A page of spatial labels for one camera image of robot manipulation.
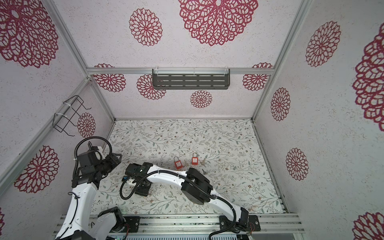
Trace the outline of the red padlock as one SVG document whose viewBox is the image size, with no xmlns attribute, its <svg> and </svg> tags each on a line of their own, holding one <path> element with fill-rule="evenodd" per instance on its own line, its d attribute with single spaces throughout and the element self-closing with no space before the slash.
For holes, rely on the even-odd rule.
<svg viewBox="0 0 384 240">
<path fill-rule="evenodd" d="M 192 156 L 192 165 L 198 165 L 199 164 L 199 158 L 197 153 L 193 153 Z"/>
<path fill-rule="evenodd" d="M 181 170 L 184 167 L 182 161 L 177 156 L 174 157 L 174 164 L 177 170 Z"/>
</svg>

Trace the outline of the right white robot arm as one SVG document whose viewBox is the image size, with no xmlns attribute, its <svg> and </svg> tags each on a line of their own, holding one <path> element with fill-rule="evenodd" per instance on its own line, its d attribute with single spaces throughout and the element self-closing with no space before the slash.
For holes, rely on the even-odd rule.
<svg viewBox="0 0 384 240">
<path fill-rule="evenodd" d="M 197 205 L 209 205 L 229 221 L 228 228 L 246 230 L 249 212 L 222 197 L 210 181 L 197 169 L 173 171 L 151 163 L 129 164 L 119 190 L 121 199 L 128 200 L 134 194 L 146 197 L 154 183 L 168 184 L 178 188 L 186 198 Z"/>
</svg>

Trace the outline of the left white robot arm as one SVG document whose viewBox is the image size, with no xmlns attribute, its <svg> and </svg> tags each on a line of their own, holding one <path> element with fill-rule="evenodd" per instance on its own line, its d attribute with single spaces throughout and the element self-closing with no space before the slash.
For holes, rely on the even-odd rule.
<svg viewBox="0 0 384 240">
<path fill-rule="evenodd" d="M 68 192 L 71 203 L 64 223 L 57 233 L 56 240 L 105 240 L 110 232 L 125 229 L 126 220 L 120 209 L 113 207 L 99 213 L 96 224 L 90 227 L 90 216 L 94 198 L 103 177 L 114 170 L 122 160 L 121 154 L 104 156 L 101 147 L 91 147 L 80 154 L 81 167 L 73 180 L 73 189 Z"/>
</svg>

